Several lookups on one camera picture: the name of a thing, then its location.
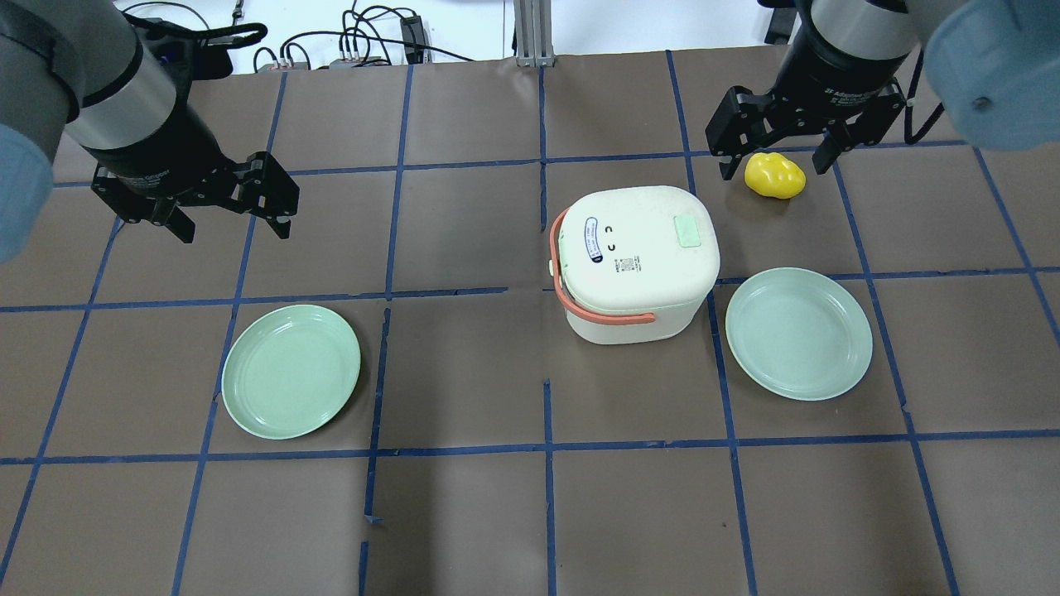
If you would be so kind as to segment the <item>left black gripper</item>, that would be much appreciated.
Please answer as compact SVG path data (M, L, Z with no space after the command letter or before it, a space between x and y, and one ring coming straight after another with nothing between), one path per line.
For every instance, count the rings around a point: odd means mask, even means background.
M177 200L159 197L219 197L222 188L231 196L236 185L238 214L265 220L280 240L292 235L301 193L292 175L268 151L257 151L235 166L189 104L176 104L156 132L131 146L86 151L116 177L95 178L92 191L125 223L147 222L192 243L193 220Z

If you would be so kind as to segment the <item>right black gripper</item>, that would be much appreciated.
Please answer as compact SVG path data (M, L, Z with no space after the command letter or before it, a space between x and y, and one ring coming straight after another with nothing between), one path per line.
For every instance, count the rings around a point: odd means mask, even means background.
M706 125L720 177L731 180L754 151L823 128L824 140L812 156L818 175L844 152L874 146L906 106L894 78L898 68L898 57L867 60L816 37L796 37L768 94L738 85L720 100Z

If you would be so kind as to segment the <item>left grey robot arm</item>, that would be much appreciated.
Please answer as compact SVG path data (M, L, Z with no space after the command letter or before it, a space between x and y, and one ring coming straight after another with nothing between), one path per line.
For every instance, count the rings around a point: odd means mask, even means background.
M2 4L2 259L26 246L54 189L61 136L96 160L92 190L120 220L193 241L190 207L265 220L289 236L300 190L267 151L228 158L189 105L197 50L258 43L262 23L193 31L110 1Z

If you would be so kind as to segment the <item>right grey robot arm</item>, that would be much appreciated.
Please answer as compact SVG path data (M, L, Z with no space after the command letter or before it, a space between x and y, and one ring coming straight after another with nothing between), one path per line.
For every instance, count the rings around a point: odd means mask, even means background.
M912 50L939 113L973 146L1025 151L1059 136L1056 1L793 1L800 29L768 92L735 86L706 126L720 176L752 152L822 135L825 173L874 146L915 92L896 78Z

